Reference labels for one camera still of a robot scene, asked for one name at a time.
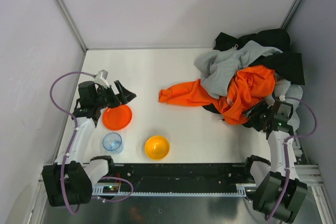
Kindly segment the grey sweatshirt cloth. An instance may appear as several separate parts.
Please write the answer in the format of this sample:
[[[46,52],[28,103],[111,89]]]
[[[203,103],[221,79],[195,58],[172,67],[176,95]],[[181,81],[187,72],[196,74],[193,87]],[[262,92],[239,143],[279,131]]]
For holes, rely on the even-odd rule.
[[[237,44],[225,51],[214,49],[194,61],[194,66],[202,73],[202,87],[216,99],[227,95],[229,83],[237,71],[257,65],[275,71],[274,91],[264,98],[268,105],[274,103],[275,95],[302,98],[305,81],[300,53],[283,52],[250,40],[240,49]]]

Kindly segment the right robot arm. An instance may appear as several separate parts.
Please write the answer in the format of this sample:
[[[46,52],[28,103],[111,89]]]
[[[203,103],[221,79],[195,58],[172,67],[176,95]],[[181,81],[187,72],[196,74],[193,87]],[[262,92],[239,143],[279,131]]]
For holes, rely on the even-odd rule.
[[[288,123],[293,105],[280,100],[273,105],[261,101],[244,115],[252,128],[265,134],[271,156],[269,161],[255,155],[248,158],[247,171],[257,186],[253,209],[264,214],[266,220],[293,223],[308,193],[295,170],[294,132]]]

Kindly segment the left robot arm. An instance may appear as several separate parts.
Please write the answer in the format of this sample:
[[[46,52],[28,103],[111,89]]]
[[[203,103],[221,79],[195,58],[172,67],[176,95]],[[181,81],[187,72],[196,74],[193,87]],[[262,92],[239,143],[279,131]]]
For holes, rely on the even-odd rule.
[[[110,85],[95,81],[78,85],[79,98],[71,115],[73,124],[68,146],[42,171],[52,207],[89,203],[95,184],[114,170],[113,159],[109,156],[93,157],[87,166],[83,166],[86,147],[97,127],[101,110],[119,108],[136,98],[136,94],[119,81],[114,84],[119,91],[117,94]]]

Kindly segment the orange cloth garment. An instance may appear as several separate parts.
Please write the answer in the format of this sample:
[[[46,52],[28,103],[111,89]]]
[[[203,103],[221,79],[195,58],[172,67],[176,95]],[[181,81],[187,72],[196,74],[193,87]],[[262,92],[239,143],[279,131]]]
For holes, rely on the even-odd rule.
[[[229,83],[228,94],[221,98],[211,97],[197,79],[162,89],[159,102],[189,107],[213,105],[227,124],[242,125],[248,121],[243,113],[271,95],[276,82],[274,70],[258,65],[238,71]]]

